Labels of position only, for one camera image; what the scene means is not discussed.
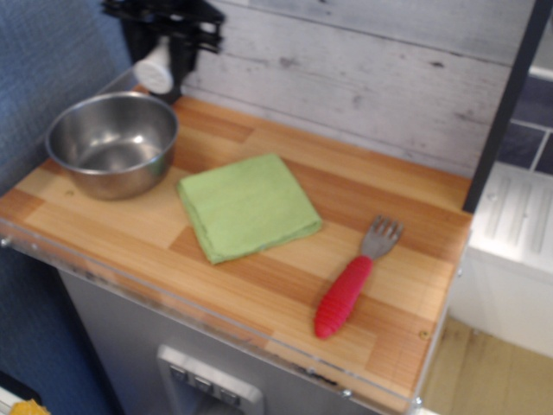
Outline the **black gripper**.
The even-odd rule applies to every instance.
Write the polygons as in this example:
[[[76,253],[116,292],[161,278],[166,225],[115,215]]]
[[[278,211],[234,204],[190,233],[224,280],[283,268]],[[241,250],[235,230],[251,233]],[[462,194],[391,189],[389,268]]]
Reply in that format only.
[[[103,1],[101,6],[106,15],[121,22],[133,64],[148,56],[159,37],[170,38],[173,86],[182,86],[195,70],[197,49],[220,51],[220,29],[226,17],[207,1]]]

